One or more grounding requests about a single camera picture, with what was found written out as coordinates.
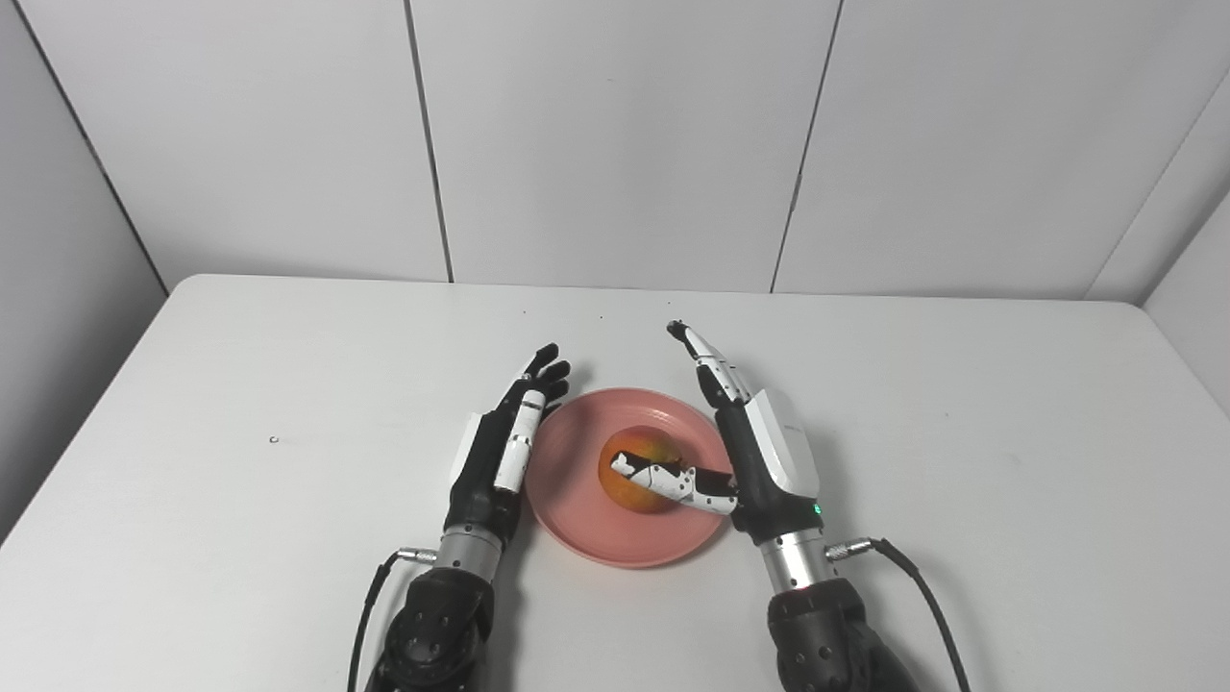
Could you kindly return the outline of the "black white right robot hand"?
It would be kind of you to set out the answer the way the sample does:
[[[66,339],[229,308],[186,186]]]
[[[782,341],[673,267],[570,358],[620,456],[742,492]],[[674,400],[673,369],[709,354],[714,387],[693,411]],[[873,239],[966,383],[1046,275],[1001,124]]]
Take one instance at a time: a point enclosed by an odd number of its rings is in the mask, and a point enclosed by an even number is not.
[[[729,517],[755,546],[822,540],[815,457],[790,399],[770,388],[752,393],[737,368],[684,321],[667,329],[695,363],[732,468],[704,470],[619,450],[603,457],[606,470],[680,506]]]

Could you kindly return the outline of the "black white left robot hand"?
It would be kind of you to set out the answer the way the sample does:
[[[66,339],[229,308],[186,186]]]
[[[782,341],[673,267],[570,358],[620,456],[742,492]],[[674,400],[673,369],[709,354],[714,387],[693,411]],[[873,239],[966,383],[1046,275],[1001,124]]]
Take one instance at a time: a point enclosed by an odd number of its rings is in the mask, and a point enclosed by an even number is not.
[[[571,363],[549,343],[510,381],[501,402],[478,417],[451,483],[443,527],[486,531],[501,548],[517,533],[529,458],[539,428],[569,391]]]

